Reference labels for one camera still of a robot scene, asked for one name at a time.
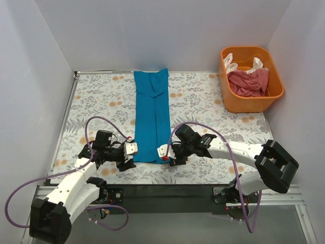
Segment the blue t shirt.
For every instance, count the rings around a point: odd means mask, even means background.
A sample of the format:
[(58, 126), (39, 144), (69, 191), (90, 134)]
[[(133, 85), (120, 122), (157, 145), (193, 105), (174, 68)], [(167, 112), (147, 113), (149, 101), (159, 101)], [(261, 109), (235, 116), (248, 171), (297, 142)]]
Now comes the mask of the blue t shirt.
[(168, 69), (156, 73), (134, 72), (136, 84), (135, 161), (164, 164), (157, 149), (169, 142), (171, 135)]

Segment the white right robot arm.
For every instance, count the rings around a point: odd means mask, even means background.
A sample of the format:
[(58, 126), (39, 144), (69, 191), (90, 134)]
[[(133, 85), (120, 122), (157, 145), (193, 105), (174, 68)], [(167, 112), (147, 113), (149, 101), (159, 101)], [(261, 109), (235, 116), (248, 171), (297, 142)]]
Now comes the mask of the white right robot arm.
[(229, 142), (219, 132), (200, 135), (188, 123), (181, 123), (172, 133), (179, 141), (157, 149), (159, 157), (172, 167), (185, 165), (189, 156), (196, 155), (227, 159), (255, 169), (247, 175), (236, 172), (228, 186), (212, 197), (217, 203), (248, 203), (251, 194), (267, 189), (285, 194), (299, 168), (299, 163), (275, 140), (264, 144)]

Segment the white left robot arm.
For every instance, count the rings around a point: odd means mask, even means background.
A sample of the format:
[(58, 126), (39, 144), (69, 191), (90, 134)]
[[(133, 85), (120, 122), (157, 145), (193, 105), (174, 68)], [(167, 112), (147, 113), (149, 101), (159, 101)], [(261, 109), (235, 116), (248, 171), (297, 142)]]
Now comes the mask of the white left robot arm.
[(31, 205), (29, 235), (47, 243), (65, 243), (76, 218), (91, 204), (100, 204), (101, 217), (123, 201), (123, 189), (112, 188), (93, 174), (105, 162), (115, 162), (120, 171), (134, 168), (138, 153), (135, 141), (112, 141), (112, 132), (99, 130), (95, 140), (84, 145), (76, 160), (76, 170), (68, 174), (43, 199)]

